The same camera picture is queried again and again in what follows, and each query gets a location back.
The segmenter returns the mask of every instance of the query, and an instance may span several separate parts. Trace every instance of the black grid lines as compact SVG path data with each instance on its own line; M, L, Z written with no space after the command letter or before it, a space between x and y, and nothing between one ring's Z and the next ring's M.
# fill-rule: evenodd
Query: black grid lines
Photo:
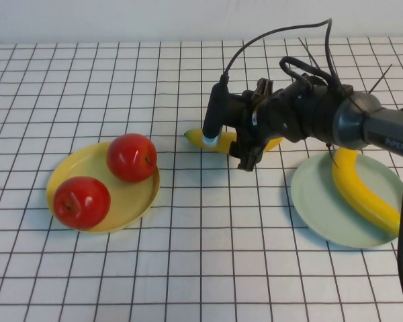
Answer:
M326 70L323 40L303 41ZM210 90L241 44L0 46L0 321L403 320L395 244L326 243L296 213L292 176L327 153L324 144L284 141L245 173L183 136L203 125ZM403 107L403 38L334 38L331 51L342 82L359 91L393 64L373 94ZM230 92L261 77L274 90L291 84L279 68L286 54L309 62L298 39L247 48ZM44 199L56 165L131 131L158 150L152 209L107 235L53 220ZM403 179L402 158L361 153Z

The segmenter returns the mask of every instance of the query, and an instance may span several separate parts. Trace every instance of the plate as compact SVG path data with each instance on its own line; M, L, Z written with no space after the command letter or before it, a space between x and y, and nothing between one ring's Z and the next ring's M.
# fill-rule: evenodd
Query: plate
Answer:
M54 216L54 194L65 180L74 176L92 176L107 187L111 195L109 213L101 223L83 232L107 233L125 228L145 214L159 191L158 167L142 182L127 183L116 178L106 164L109 145L110 142L102 142L72 153L56 167L46 187L48 207Z
M330 242L351 248L372 248L392 242L396 236L370 223L346 202L337 190L330 155L309 158L296 170L292 201L309 228ZM362 154L357 157L361 180L400 212L403 183L387 166Z

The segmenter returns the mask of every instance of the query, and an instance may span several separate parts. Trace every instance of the yellow banana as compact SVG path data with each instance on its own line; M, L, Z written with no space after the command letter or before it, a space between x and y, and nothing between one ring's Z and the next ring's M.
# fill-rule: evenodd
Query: yellow banana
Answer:
M218 144L214 147L206 146L203 143L203 132L202 129L190 129L184 133L184 136L195 146L203 150L214 151L219 153L228 154L230 149L230 144L233 141L236 141L236 133L234 132L225 132L221 133L221 138ZM281 143L283 138L277 138L271 140L265 147L264 151L269 151Z
M332 177L343 198L368 221L398 235L400 213L372 192L359 178L355 165L358 151L339 148L334 155Z

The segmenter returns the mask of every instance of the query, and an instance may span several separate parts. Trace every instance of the apple stem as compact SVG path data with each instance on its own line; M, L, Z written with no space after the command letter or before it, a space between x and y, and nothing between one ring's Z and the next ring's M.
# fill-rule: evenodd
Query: apple stem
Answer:
M145 161L146 161L147 164L149 164L150 166L152 166L152 163L150 163L150 161L149 161L148 158L145 158Z
M72 208L68 205L66 205L66 203L63 203L63 205L66 207L67 210L71 210Z

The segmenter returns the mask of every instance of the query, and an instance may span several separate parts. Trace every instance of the white wall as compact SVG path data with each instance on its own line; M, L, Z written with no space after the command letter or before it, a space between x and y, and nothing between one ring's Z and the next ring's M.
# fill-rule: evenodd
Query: white wall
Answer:
M332 36L403 35L403 0L0 0L0 43L242 39L329 17Z

